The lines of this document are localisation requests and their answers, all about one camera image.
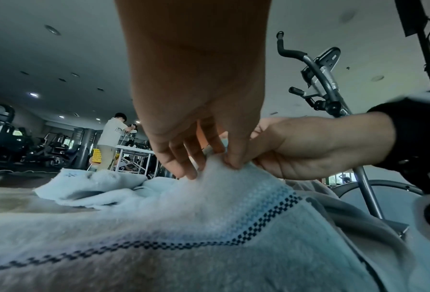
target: yellow basket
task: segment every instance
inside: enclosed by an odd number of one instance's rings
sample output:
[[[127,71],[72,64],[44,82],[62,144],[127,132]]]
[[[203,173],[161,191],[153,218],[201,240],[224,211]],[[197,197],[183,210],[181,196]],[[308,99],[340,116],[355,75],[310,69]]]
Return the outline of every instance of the yellow basket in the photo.
[[[101,152],[99,149],[93,149],[91,161],[95,163],[101,163]]]

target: speaker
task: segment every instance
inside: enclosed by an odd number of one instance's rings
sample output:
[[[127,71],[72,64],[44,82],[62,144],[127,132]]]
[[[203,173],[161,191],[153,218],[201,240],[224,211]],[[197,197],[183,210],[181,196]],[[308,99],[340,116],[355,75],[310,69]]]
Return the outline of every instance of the speaker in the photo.
[[[394,0],[406,37],[425,29],[427,16],[420,0]]]

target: table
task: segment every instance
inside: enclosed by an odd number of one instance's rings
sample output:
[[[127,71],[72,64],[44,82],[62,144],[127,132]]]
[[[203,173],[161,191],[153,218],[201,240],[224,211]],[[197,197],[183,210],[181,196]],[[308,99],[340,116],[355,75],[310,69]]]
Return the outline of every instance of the table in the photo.
[[[149,166],[149,161],[151,160],[151,155],[154,155],[154,151],[151,150],[146,150],[146,149],[140,149],[140,148],[135,148],[135,147],[130,147],[130,146],[124,146],[124,145],[117,145],[116,147],[117,151],[120,151],[119,154],[119,160],[117,162],[117,166],[115,168],[115,171],[117,172],[132,172],[132,171],[124,171],[124,170],[119,170],[119,163],[122,160],[122,157],[124,157],[124,154],[129,154],[129,155],[134,155],[134,156],[141,156],[141,157],[148,157],[148,161],[146,163],[146,167],[143,167],[141,164],[135,164],[135,166],[137,166],[140,169],[144,170],[144,174],[146,174],[148,172],[148,166]],[[157,175],[157,169],[159,168],[159,161],[156,162],[156,169],[154,170],[154,177]]]

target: ceiling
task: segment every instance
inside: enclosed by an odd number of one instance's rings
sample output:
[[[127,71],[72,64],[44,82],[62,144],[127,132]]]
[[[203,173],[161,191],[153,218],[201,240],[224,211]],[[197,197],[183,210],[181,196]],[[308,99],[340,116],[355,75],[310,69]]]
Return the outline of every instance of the ceiling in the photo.
[[[430,0],[423,3],[430,16]],[[327,115],[288,93],[290,86],[304,89],[304,65],[278,55],[280,30],[287,49],[312,57],[332,46],[341,49],[334,76],[355,113],[429,86],[417,37],[404,37],[394,0],[273,0],[262,116]],[[385,78],[371,81],[380,75]],[[0,0],[1,96],[47,121],[102,129],[116,112],[125,113],[129,121],[137,118],[128,79],[124,38],[112,0]]]

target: hand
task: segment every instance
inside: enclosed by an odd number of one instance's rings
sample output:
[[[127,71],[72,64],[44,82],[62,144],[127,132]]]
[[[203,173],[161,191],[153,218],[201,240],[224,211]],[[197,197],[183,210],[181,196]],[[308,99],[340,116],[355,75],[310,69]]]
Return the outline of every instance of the hand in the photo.
[[[278,178],[308,180],[380,163],[394,145],[395,130],[383,113],[268,118],[252,138],[244,162],[253,160]]]
[[[205,167],[198,122],[215,152],[225,150],[215,125],[229,132],[226,161],[242,167],[265,94],[269,3],[116,0],[135,108],[157,158],[178,178],[197,176],[188,153]]]

